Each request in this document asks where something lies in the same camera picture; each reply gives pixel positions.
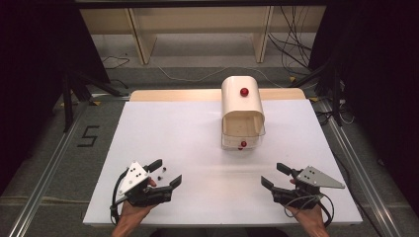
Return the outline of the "clear drawer with red knob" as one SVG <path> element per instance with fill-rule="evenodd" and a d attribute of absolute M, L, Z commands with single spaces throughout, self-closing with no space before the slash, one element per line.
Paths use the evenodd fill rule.
<path fill-rule="evenodd" d="M 264 118 L 260 115 L 225 116 L 221 146 L 230 150 L 255 149 L 261 145 L 265 133 Z"/>

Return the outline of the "person's left hand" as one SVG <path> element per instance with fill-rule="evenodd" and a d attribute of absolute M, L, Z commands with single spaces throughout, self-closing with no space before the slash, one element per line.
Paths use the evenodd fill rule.
<path fill-rule="evenodd" d="M 122 214 L 120 221 L 115 228 L 123 229 L 135 229 L 139 226 L 142 220 L 149 214 L 154 208 L 154 205 L 146 207 L 138 207 L 131 205 L 128 201 L 125 201 L 122 208 Z"/>

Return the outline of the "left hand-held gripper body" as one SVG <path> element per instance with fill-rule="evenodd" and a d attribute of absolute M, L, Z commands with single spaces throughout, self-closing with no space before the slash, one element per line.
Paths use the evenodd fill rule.
<path fill-rule="evenodd" d="M 144 166 L 133 161 L 123 173 L 123 182 L 117 184 L 117 194 L 121 196 L 117 204 L 128 201 L 133 206 L 146 207 L 171 200 L 173 190 L 169 186 L 152 188 L 149 185 L 151 173 L 147 173 Z"/>

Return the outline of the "person's right hand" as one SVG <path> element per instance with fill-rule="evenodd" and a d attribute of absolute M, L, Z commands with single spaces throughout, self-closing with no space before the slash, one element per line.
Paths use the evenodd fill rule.
<path fill-rule="evenodd" d="M 312 209 L 303 210 L 287 206 L 287 210 L 298 221 L 306 233 L 320 230 L 327 231 L 323 222 L 322 209 L 318 204 Z"/>

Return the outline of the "white table mat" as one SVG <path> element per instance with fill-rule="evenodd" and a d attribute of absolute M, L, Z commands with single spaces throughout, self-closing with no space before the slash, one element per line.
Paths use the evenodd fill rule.
<path fill-rule="evenodd" d="M 292 223 L 261 185 L 261 177 L 283 189 L 290 188 L 288 176 L 276 168 L 278 163 L 294 169 L 311 165 L 336 180 L 342 175 L 309 101 L 266 101 L 263 110 L 266 133 L 261 145 L 253 150 L 224 150 L 219 102 L 127 103 L 85 223 L 110 224 L 117 178 L 133 161 L 146 165 L 157 159 L 167 171 L 161 168 L 153 172 L 153 179 L 165 186 L 182 176 L 182 184 L 174 190 L 171 201 L 158 205 L 144 219 L 146 226 Z"/>

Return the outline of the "light wooden shelf unit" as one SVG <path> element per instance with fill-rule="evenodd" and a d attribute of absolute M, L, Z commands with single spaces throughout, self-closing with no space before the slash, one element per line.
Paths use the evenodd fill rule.
<path fill-rule="evenodd" d="M 247 33 L 255 59 L 264 61 L 269 33 L 283 33 L 296 24 L 300 33 L 318 31 L 324 6 L 188 7 L 86 9 L 82 18 L 92 35 L 131 35 L 139 61 L 150 60 L 162 34 Z"/>

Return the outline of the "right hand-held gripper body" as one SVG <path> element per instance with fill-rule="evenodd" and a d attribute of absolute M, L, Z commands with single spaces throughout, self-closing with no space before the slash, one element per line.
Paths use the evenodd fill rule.
<path fill-rule="evenodd" d="M 300 170 L 292 169 L 290 176 L 294 180 L 293 190 L 286 190 L 275 186 L 271 189 L 274 202 L 280 203 L 283 206 L 291 206 L 297 209 L 312 209 L 323 197 L 323 193 L 320 191 L 321 188 L 346 188 L 343 183 L 313 166 L 307 166 Z"/>

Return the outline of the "dark curtain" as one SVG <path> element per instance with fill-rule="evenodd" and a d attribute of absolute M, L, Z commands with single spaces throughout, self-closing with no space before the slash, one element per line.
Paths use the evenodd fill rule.
<path fill-rule="evenodd" d="M 346 98 L 419 214 L 419 0 L 329 0 L 309 66 L 323 64 L 341 39 Z"/>
<path fill-rule="evenodd" d="M 0 195 L 34 147 L 67 72 L 110 81 L 69 0 L 0 0 Z"/>

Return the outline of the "aluminium floor rail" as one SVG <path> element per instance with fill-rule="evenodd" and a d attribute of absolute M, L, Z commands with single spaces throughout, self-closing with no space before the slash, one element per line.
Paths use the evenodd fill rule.
<path fill-rule="evenodd" d="M 58 143 L 54 146 L 54 151 L 48 158 L 47 164 L 42 170 L 42 175 L 38 179 L 31 194 L 24 201 L 24 205 L 12 225 L 8 237 L 24 237 L 34 216 L 42 203 L 42 198 L 46 193 L 56 170 L 64 157 L 71 139 L 75 134 L 75 130 L 79 125 L 79 121 L 89 107 L 88 102 L 80 102 L 75 109 L 75 117 L 73 123 L 63 131 L 59 136 Z"/>
<path fill-rule="evenodd" d="M 376 217 L 382 237 L 401 237 L 401 232 L 393 216 L 378 193 L 377 186 L 371 179 L 368 170 L 363 167 L 360 156 L 355 151 L 353 144 L 345 132 L 345 126 L 339 126 L 335 118 L 330 118 L 328 124 L 334 134 L 334 138 L 339 143 L 348 166 L 352 169 L 354 177 Z"/>

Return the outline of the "cream box with red knob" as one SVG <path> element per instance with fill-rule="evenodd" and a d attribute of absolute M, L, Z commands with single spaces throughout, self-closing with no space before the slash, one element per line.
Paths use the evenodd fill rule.
<path fill-rule="evenodd" d="M 251 76 L 230 76 L 221 84 L 222 118 L 225 116 L 265 116 L 256 80 Z"/>

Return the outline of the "black tripod stand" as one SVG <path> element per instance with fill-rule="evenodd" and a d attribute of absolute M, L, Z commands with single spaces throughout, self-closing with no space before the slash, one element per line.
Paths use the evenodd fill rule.
<path fill-rule="evenodd" d="M 332 93 L 331 115 L 336 123 L 341 126 L 342 120 L 339 111 L 341 89 L 340 69 L 338 64 L 339 59 L 336 56 L 330 56 L 323 65 L 313 70 L 302 79 L 292 82 L 291 88 L 299 88 L 313 79 L 318 79 L 315 93 L 320 96 L 325 96 L 329 92 Z"/>
<path fill-rule="evenodd" d="M 89 102 L 92 99 L 92 94 L 87 88 L 87 85 L 93 85 L 94 87 L 108 92 L 109 94 L 115 97 L 121 98 L 127 96 L 127 93 L 118 91 L 112 88 L 111 86 L 106 85 L 103 82 L 97 81 L 92 77 L 85 75 L 82 72 L 74 70 L 69 70 L 65 72 L 63 74 L 61 82 L 65 113 L 64 132 L 67 132 L 70 129 L 70 127 L 74 124 L 72 95 L 75 95 L 76 98 L 81 102 Z"/>

